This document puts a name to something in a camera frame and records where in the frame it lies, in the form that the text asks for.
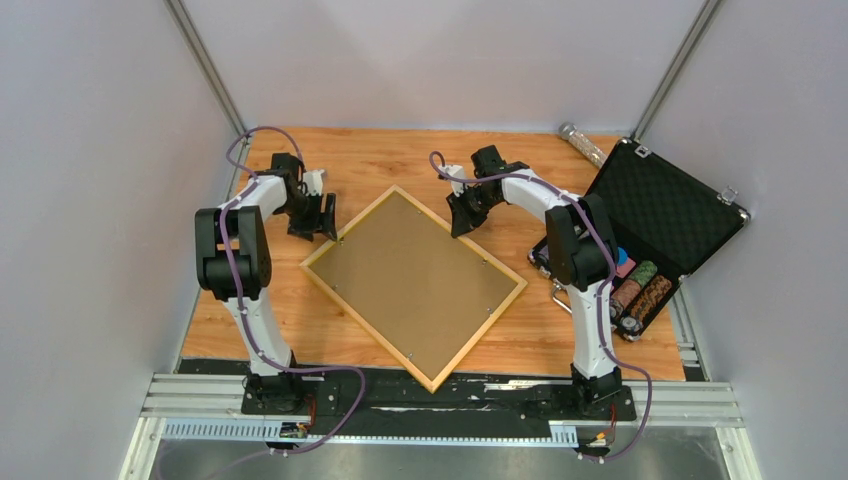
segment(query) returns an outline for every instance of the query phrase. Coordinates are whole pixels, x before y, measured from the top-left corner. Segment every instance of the black case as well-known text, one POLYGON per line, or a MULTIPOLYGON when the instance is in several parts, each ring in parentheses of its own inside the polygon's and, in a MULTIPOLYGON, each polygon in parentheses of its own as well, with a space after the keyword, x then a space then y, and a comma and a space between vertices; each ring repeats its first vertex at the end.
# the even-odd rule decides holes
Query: black case
MULTIPOLYGON (((596 193, 604 200, 618 246, 637 264, 654 262, 657 274, 672 284, 645 317, 641 330, 623 335, 629 340, 638 339, 680 288, 680 282, 750 219, 747 210, 726 193, 716 192, 628 138, 618 141, 586 193, 596 193)), ((545 247, 546 238, 533 248, 529 259, 549 275, 550 269, 539 255, 545 247)))

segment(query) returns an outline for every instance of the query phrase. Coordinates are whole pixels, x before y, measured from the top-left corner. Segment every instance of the white wall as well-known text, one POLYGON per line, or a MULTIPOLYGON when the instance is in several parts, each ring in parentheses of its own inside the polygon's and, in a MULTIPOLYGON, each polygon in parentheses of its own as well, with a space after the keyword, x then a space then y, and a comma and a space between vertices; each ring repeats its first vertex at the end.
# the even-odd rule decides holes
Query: white wall
POLYGON ((161 1, 0 5, 0 465, 117 477, 233 133, 161 1))
POLYGON ((186 0, 249 124, 630 130, 702 0, 186 0))
POLYGON ((754 213, 687 283, 766 480, 844 478, 848 4, 728 0, 646 137, 754 213))

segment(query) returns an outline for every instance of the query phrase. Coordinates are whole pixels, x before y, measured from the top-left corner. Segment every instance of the wooden board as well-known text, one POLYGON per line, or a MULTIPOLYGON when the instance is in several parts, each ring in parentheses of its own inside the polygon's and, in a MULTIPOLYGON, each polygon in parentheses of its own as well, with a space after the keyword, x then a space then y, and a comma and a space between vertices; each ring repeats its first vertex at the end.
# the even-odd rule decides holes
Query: wooden board
MULTIPOLYGON (((507 161, 524 161, 542 178, 581 194, 598 172, 556 135, 345 128, 289 131, 300 143, 307 168, 326 168, 329 172, 326 191, 338 194, 338 225, 347 224, 394 184, 443 219, 450 219, 445 202, 450 186, 436 180, 427 162, 427 155, 436 149, 448 162, 465 165, 466 171, 470 171, 470 155, 495 144, 507 161)), ((592 139, 609 152, 617 137, 592 139)), ((257 169, 268 168, 271 154, 282 151, 291 151, 285 138, 273 132, 260 132, 253 140, 247 164, 257 169)), ((285 215, 273 217, 265 225, 274 262, 269 293, 277 323, 298 361, 399 366, 394 357, 300 269, 299 264, 322 242, 309 243, 286 235, 287 226, 285 215)), ((528 285, 456 370, 570 375, 569 364, 574 355, 571 317, 551 302, 550 281, 527 262, 527 252, 544 235, 545 226, 541 222, 521 208, 508 205, 492 209, 486 223, 469 235, 526 279, 528 285)), ((613 340, 621 360, 646 368, 655 379, 684 379, 667 309, 640 341, 631 344, 618 337, 613 340)), ((209 292, 200 295, 183 355, 247 359, 235 322, 209 292)), ((625 378, 641 378, 629 370, 622 374, 625 378)))
POLYGON ((431 392, 527 286, 397 185, 301 267, 431 392))

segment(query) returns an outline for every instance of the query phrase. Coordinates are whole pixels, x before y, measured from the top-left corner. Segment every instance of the case latch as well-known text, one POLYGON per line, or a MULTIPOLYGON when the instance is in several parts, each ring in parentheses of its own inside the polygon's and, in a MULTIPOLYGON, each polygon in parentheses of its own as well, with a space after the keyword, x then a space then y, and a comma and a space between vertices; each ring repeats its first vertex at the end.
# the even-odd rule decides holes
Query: case latch
POLYGON ((730 185, 724 187, 724 190, 719 193, 716 198, 721 201, 721 203, 725 205, 733 204, 733 201, 736 200, 736 196, 739 195, 739 192, 730 187, 730 185))

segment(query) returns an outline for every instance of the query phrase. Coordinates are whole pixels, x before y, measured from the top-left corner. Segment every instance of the white robotic arm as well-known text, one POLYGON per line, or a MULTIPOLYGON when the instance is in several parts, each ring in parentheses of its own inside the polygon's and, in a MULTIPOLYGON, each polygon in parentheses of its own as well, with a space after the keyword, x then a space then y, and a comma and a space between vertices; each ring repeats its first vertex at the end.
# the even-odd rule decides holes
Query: white robotic arm
MULTIPOLYGON (((440 167, 440 170, 454 178, 467 178, 465 169, 460 165, 445 165, 440 167)), ((511 173, 540 178, 536 175, 536 172, 529 168, 518 169, 511 173)), ((467 184, 457 181, 451 181, 451 187, 453 188, 453 195, 457 198, 461 197, 469 188, 467 184)), ((508 177, 500 180, 500 187, 503 192, 503 199, 507 203, 522 207, 542 222, 545 221, 545 212, 548 210, 556 206, 568 205, 568 202, 563 200, 560 195, 529 180, 508 177)), ((568 196, 574 200, 580 199, 579 196, 567 190, 561 190, 561 193, 563 196, 568 196)), ((574 368, 586 378, 601 377, 613 372, 616 366, 601 347, 597 328, 598 313, 596 311, 596 295, 602 295, 604 308, 602 308, 601 314, 603 315, 603 332, 606 335, 610 331, 610 286, 607 285, 601 289, 600 286, 603 283, 601 280, 589 285, 585 291, 580 291, 574 285, 562 285, 558 280, 554 280, 554 282, 558 285, 555 285, 551 295, 557 304, 567 310, 566 305, 556 298, 556 293, 561 289, 568 293, 571 300, 571 317, 574 323, 575 337, 574 368)), ((607 342, 607 344, 609 349, 612 350, 610 342, 607 342)))
POLYGON ((271 279, 271 258, 265 221, 273 214, 287 213, 289 234, 308 240, 312 240, 313 233, 336 238, 335 194, 327 194, 321 210, 324 170, 304 172, 300 161, 289 154, 275 154, 271 165, 270 170, 257 172, 236 195, 235 204, 226 214, 229 238, 221 238, 218 227, 222 211, 232 200, 195 214, 198 280, 235 319, 248 347, 250 370, 259 376, 277 375, 279 369, 272 364, 287 368, 294 363, 291 348, 280 335, 266 288, 271 279), (232 251, 242 284, 241 299, 229 259, 220 248, 235 239, 239 243, 232 251), (239 300, 244 310, 240 311, 239 300))
MULTIPOLYGON (((605 257, 599 253, 597 245, 588 238, 585 225, 574 221, 575 215, 566 213, 573 207, 570 206, 572 202, 568 202, 564 197, 573 202, 585 202, 585 200, 566 190, 554 192, 543 185, 546 182, 533 181, 533 179, 539 179, 539 176, 532 169, 520 162, 507 165, 494 146, 479 150, 472 155, 472 160, 477 178, 494 177, 494 180, 470 186, 463 181, 467 177, 462 166, 436 167, 444 178, 451 179, 453 193, 448 195, 447 200, 453 216, 452 235, 456 237, 477 228, 487 218, 489 209, 504 201, 524 208, 540 221, 545 222, 549 233, 548 248, 551 249, 552 257, 559 256, 559 262, 562 265, 568 264, 568 268, 564 271, 560 269, 561 272, 552 272, 554 288, 551 296, 566 310, 568 307, 556 296, 558 291, 565 290, 571 301, 570 310, 575 336, 573 376, 582 377, 587 382, 590 399, 614 393, 621 385, 620 371, 604 351, 604 345, 606 345, 606 349, 612 353, 609 338, 605 337, 602 341, 600 337, 600 335, 608 336, 610 333, 611 286, 604 285, 609 268, 605 257), (555 239, 551 238, 552 228, 557 237, 555 239), (564 245, 552 244, 552 240, 556 242, 558 238, 562 238, 564 245), (574 258, 578 255, 582 260, 588 261, 581 260, 579 264, 574 263, 574 258), (601 297, 600 312, 597 311, 598 296, 601 297), (599 314, 601 328, 598 328, 599 314)), ((608 227, 605 229, 609 238, 607 246, 613 250, 610 254, 615 258, 617 248, 602 202, 593 198, 585 207, 588 210, 592 205, 595 206, 594 211, 591 212, 592 222, 596 230, 600 230, 597 228, 599 223, 608 227)))

